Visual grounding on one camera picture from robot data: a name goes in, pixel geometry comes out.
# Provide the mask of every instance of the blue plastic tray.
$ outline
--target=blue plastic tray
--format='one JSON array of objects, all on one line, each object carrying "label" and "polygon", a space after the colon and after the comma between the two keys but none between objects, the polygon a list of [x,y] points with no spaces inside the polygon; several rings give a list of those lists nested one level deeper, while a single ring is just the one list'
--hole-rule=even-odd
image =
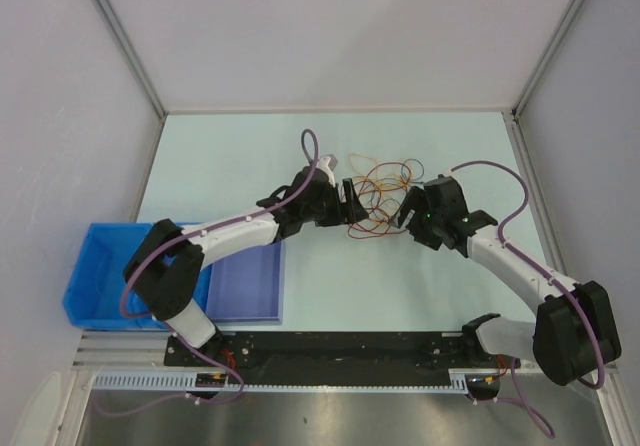
[{"label": "blue plastic tray", "polygon": [[[148,223],[97,223],[89,227],[82,249],[78,256],[75,269],[69,282],[69,287],[63,299],[63,305],[71,324],[84,329],[97,329],[103,331],[122,331],[139,329],[165,329],[160,322],[154,321],[150,316],[138,319],[126,319],[120,316],[119,304],[120,296],[124,290],[125,282],[122,272],[131,256],[151,229]],[[241,270],[250,264],[260,263],[260,251],[268,251],[267,256],[273,256],[273,246],[271,245],[251,250],[242,251],[235,255],[224,258],[214,264],[214,270],[237,271],[238,265],[242,265]],[[202,307],[207,305],[209,290],[212,289],[210,279],[212,267],[206,268],[200,273],[193,298]],[[223,274],[224,285],[222,288],[213,288],[216,291],[216,310],[219,311],[223,320],[229,320],[234,316],[235,320],[249,320],[251,318],[238,314],[238,305],[234,301],[239,300],[248,288],[248,296],[256,294],[254,283],[237,281],[229,277],[228,273]],[[237,294],[227,294],[224,290],[226,285],[233,285],[238,289]],[[146,311],[145,305],[135,295],[129,296],[129,311]],[[270,310],[272,317],[260,317],[260,320],[279,320],[281,308]]]},{"label": "blue plastic tray", "polygon": [[214,264],[205,312],[217,321],[281,321],[283,243],[250,248]]}]

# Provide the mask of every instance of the white wall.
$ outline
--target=white wall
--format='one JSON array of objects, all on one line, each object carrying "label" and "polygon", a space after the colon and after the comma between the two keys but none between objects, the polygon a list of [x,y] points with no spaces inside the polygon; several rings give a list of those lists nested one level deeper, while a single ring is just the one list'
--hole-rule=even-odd
[{"label": "white wall", "polygon": [[126,221],[158,121],[90,0],[0,0],[0,444],[80,331],[61,301],[87,226]]},{"label": "white wall", "polygon": [[113,0],[165,107],[511,107],[569,0]]},{"label": "white wall", "polygon": [[640,414],[640,0],[588,0],[524,113],[569,272],[609,291]]}]

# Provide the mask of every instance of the reflective metal surface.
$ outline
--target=reflective metal surface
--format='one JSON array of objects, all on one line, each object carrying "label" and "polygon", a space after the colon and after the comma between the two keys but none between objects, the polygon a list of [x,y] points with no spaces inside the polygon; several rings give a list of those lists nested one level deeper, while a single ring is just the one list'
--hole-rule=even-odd
[{"label": "reflective metal surface", "polygon": [[[559,445],[610,445],[596,395],[522,376],[533,405],[556,430]],[[143,405],[165,393],[94,391],[109,411]],[[511,381],[502,396],[513,396]],[[227,405],[171,400],[124,418],[89,406],[83,446],[424,446],[549,444],[527,413],[507,404],[478,405],[464,396],[397,393],[250,393]]]}]

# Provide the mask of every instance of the blue bin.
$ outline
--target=blue bin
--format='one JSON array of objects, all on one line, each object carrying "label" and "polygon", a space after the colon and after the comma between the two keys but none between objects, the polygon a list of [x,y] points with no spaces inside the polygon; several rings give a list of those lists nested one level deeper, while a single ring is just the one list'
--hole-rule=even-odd
[{"label": "blue bin", "polygon": [[[151,316],[120,316],[122,272],[151,226],[96,223],[89,227],[63,300],[71,324],[102,331],[166,329]],[[193,299],[215,320],[280,321],[282,257],[282,243],[276,243],[223,258],[213,265],[217,275],[212,275],[212,266],[200,273]],[[147,310],[135,293],[129,295],[127,309]]]}]

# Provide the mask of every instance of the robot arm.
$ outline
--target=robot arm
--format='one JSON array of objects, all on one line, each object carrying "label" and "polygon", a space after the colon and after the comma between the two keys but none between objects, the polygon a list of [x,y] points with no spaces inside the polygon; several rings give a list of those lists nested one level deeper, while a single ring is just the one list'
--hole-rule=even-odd
[{"label": "robot arm", "polygon": [[169,219],[155,223],[125,268],[125,280],[129,281],[142,262],[162,245],[179,236],[201,231],[201,234],[179,242],[169,248],[165,255],[154,259],[135,282],[133,291],[155,319],[166,322],[191,346],[200,348],[209,341],[219,339],[221,335],[216,326],[192,299],[202,269],[244,249],[288,238],[298,233],[307,222],[313,221],[316,226],[328,227],[353,224],[368,217],[350,179],[342,182],[344,200],[341,200],[333,173],[336,164],[332,155],[319,158],[315,173],[302,194],[271,213],[256,214],[277,205],[299,190],[310,173],[309,166],[295,176],[290,186],[278,188],[246,211],[246,221],[219,228],[214,226],[228,221],[182,228]]},{"label": "robot arm", "polygon": [[578,281],[547,266],[527,263],[499,238],[497,221],[484,211],[469,212],[458,182],[450,176],[414,186],[397,213],[408,220],[414,240],[438,250],[442,244],[484,266],[511,288],[536,315],[535,323],[485,315],[465,325],[490,354],[505,354],[539,364],[556,384],[566,385],[596,368],[593,345],[576,309],[554,282],[580,304],[606,364],[621,354],[620,341],[605,289]]}]

